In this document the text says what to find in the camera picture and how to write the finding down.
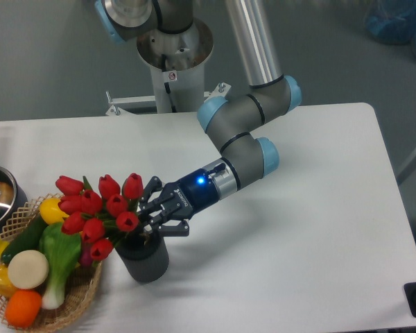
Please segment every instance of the black vase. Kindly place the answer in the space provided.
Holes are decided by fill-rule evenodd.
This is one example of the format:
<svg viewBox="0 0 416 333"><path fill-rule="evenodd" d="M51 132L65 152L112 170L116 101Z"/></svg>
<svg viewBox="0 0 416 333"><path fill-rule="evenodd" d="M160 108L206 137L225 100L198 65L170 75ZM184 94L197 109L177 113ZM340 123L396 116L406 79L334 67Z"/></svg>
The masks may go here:
<svg viewBox="0 0 416 333"><path fill-rule="evenodd" d="M138 234L130 234L116 247L128 272L138 282L148 283L165 274L169 256L165 240L158 232L150 235L149 241Z"/></svg>

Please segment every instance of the bok choy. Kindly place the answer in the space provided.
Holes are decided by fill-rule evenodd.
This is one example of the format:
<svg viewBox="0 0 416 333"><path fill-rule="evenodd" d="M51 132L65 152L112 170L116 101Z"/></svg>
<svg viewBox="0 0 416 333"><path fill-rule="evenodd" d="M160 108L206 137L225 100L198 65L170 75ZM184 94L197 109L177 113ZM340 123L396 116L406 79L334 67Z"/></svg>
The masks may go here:
<svg viewBox="0 0 416 333"><path fill-rule="evenodd" d="M49 225L40 239L40 252L49 263L48 284L42 299L43 309L57 309L63 304L67 279L80 258L80 235L64 234L62 224Z"/></svg>

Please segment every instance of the tulip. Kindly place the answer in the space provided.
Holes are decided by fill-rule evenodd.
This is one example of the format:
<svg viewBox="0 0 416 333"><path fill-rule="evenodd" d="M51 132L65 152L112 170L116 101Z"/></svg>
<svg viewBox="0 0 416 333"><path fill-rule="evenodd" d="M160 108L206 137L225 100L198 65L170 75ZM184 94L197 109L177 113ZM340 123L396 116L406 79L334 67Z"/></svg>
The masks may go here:
<svg viewBox="0 0 416 333"><path fill-rule="evenodd" d="M82 240L85 243L94 243L103 236L105 236L105 227L101 220L94 217L86 221L82 232Z"/></svg>
<svg viewBox="0 0 416 333"><path fill-rule="evenodd" d="M94 260L104 260L110 255L114 246L106 238L99 239L91 247L91 258Z"/></svg>
<svg viewBox="0 0 416 333"><path fill-rule="evenodd" d="M122 192L127 199L140 198L144 192L141 176L136 173L131 173L130 176L126 178L125 184L123 184Z"/></svg>
<svg viewBox="0 0 416 333"><path fill-rule="evenodd" d="M120 231L131 232L139 225L139 218L133 212L122 212L116 219Z"/></svg>
<svg viewBox="0 0 416 333"><path fill-rule="evenodd" d="M85 220L83 219L80 212L75 212L64 220L62 225L62 232L65 234L75 234L83 230L85 225Z"/></svg>
<svg viewBox="0 0 416 333"><path fill-rule="evenodd" d="M113 194L106 202L106 210L113 217L117 217L128 210L128 202L120 194Z"/></svg>
<svg viewBox="0 0 416 333"><path fill-rule="evenodd" d="M82 212L94 215L103 208L102 198L91 189L87 189L82 195Z"/></svg>
<svg viewBox="0 0 416 333"><path fill-rule="evenodd" d="M66 176L60 176L55 185L65 196L77 196L83 190L83 182Z"/></svg>
<svg viewBox="0 0 416 333"><path fill-rule="evenodd" d="M58 207L68 215L79 212L82 209L82 197L81 196L63 196L60 198Z"/></svg>
<svg viewBox="0 0 416 333"><path fill-rule="evenodd" d="M105 175L98 181L98 190L102 198L108 200L113 194L120 194L120 185L110 175Z"/></svg>

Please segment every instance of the cucumber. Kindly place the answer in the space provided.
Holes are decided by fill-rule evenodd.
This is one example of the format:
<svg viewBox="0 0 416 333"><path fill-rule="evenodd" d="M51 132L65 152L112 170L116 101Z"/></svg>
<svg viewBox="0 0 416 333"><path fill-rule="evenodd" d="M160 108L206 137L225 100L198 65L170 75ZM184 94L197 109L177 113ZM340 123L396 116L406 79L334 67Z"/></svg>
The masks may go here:
<svg viewBox="0 0 416 333"><path fill-rule="evenodd" d="M2 252L0 261L8 265L13 257L25 250L37 250L43 231L48 224L37 215L26 228L19 233Z"/></svg>

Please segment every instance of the woven basket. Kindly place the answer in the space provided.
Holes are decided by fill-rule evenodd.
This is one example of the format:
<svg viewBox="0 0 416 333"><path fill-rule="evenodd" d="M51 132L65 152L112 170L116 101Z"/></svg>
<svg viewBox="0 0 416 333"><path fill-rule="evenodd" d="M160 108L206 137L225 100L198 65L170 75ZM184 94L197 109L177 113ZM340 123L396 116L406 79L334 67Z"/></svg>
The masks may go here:
<svg viewBox="0 0 416 333"><path fill-rule="evenodd" d="M8 219L0 237L5 241L12 241L27 224L38 213L40 203L47 198L59 198L61 195L48 194L45 197L39 197L26 203L24 207L19 208L12 217ZM4 325L10 329L21 332L55 332L60 330L76 319L78 319L83 312L91 304L92 299L97 290L98 281L100 280L102 271L102 263L100 262L96 268L82 268L79 267L71 274L67 281L65 289L64 303L58 309L44 310L41 309L35 322L29 328L23 330L10 326L6 321L5 309L8 300L0 296L0 318Z"/></svg>

